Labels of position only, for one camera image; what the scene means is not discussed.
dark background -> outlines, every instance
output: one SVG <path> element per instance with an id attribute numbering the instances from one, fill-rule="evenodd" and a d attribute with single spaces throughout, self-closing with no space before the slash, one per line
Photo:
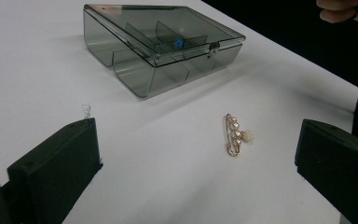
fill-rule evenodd
<path id="1" fill-rule="evenodd" d="M 316 0 L 202 1 L 358 86 L 358 21 L 322 21 Z"/>

pearl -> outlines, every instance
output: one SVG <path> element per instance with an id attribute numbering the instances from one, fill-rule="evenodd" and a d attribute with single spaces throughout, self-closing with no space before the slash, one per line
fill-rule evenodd
<path id="1" fill-rule="evenodd" d="M 239 128 L 240 128 L 240 124 L 237 122 L 233 122 L 229 125 L 229 129 L 231 129 L 231 131 L 238 130 Z"/>
<path id="2" fill-rule="evenodd" d="M 234 139 L 234 145 L 240 147 L 241 143 L 242 143 L 242 141 L 240 139 Z"/>
<path id="3" fill-rule="evenodd" d="M 241 137 L 244 142 L 250 142 L 255 139 L 255 136 L 253 135 L 252 131 L 246 130 L 245 132 L 241 132 Z"/>
<path id="4" fill-rule="evenodd" d="M 242 133 L 240 131 L 234 131 L 234 132 L 231 133 L 231 137 L 233 137 L 233 138 L 241 138 Z"/>

blue object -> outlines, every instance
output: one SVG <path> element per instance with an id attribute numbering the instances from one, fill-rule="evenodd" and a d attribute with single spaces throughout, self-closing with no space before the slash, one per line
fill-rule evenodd
<path id="1" fill-rule="evenodd" d="M 177 38 L 175 40 L 175 48 L 176 49 L 181 49 L 183 47 L 183 43 L 184 43 L 183 39 Z"/>

jewelry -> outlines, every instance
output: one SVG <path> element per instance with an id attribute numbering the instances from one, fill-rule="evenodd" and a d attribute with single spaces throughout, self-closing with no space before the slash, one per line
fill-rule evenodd
<path id="1" fill-rule="evenodd" d="M 250 130 L 245 132 L 239 131 L 240 124 L 235 117 L 230 114 L 226 115 L 226 132 L 227 132 L 227 152 L 232 157 L 237 157 L 240 154 L 240 147 L 242 140 L 248 143 L 254 140 L 254 135 Z"/>
<path id="2" fill-rule="evenodd" d="M 89 119 L 91 117 L 91 105 L 82 105 L 82 107 L 85 114 L 84 119 Z"/>

clear plastic box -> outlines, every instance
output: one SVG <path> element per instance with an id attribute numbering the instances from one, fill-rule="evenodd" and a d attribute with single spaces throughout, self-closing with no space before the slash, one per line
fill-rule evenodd
<path id="1" fill-rule="evenodd" d="M 89 51 L 149 98 L 231 64 L 245 36 L 189 7 L 85 5 Z"/>

